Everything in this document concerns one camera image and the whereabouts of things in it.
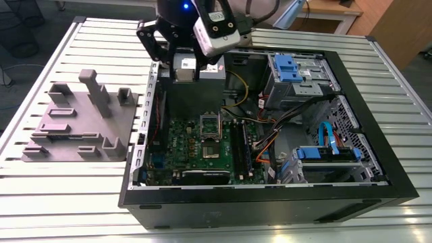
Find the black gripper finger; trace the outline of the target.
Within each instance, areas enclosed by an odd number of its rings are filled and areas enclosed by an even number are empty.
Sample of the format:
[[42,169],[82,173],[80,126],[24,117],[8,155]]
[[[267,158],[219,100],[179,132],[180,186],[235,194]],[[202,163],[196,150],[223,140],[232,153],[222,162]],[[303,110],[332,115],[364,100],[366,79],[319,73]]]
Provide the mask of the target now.
[[171,23],[167,21],[139,21],[136,28],[136,35],[152,60],[162,62],[166,66],[168,66],[171,79],[175,79],[175,69],[172,67],[172,64],[176,46],[175,44],[168,42],[168,47],[164,49],[156,41],[155,32],[158,31],[167,41],[172,41],[176,34],[175,30],[176,27],[172,27]]
[[200,48],[194,48],[194,54],[195,54],[195,59],[196,59],[194,80],[199,81],[200,71],[206,70],[208,65],[218,64],[218,61],[220,60],[220,55],[208,57],[203,54],[203,51]]

